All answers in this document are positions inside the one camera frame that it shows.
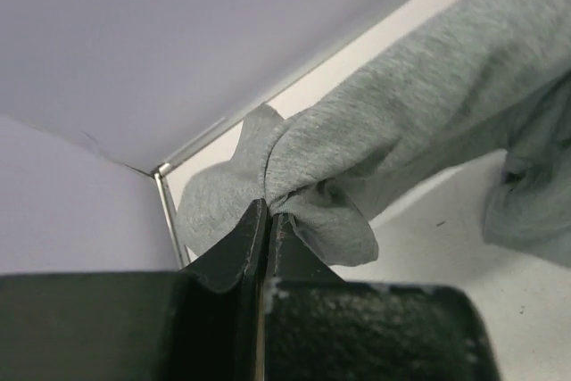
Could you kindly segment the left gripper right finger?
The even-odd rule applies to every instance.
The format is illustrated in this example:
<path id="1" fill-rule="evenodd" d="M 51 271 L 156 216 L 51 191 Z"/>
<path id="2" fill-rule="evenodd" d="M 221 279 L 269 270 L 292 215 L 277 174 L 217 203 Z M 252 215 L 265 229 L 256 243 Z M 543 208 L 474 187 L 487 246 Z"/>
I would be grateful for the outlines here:
<path id="1" fill-rule="evenodd" d="M 484 322 L 458 288 L 341 279 L 273 219 L 264 291 L 267 380 L 501 379 Z"/>

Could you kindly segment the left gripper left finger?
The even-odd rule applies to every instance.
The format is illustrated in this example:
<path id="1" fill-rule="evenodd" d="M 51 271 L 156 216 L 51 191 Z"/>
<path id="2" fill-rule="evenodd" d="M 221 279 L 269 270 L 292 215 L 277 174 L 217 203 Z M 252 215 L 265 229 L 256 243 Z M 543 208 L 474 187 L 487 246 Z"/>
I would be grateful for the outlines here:
<path id="1" fill-rule="evenodd" d="M 269 212 L 179 271 L 1 279 L 4 380 L 260 380 Z"/>

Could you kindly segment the grey t shirt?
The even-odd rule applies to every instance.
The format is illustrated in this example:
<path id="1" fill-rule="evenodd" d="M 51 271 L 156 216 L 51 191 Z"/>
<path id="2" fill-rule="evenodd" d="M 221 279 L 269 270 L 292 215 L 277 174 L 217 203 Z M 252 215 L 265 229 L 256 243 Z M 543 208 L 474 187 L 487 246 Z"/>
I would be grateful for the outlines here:
<path id="1" fill-rule="evenodd" d="M 370 221 L 438 172 L 503 150 L 492 244 L 570 263 L 570 0 L 459 0 L 290 118 L 263 104 L 175 219 L 203 254 L 264 199 L 329 265 L 377 259 Z"/>

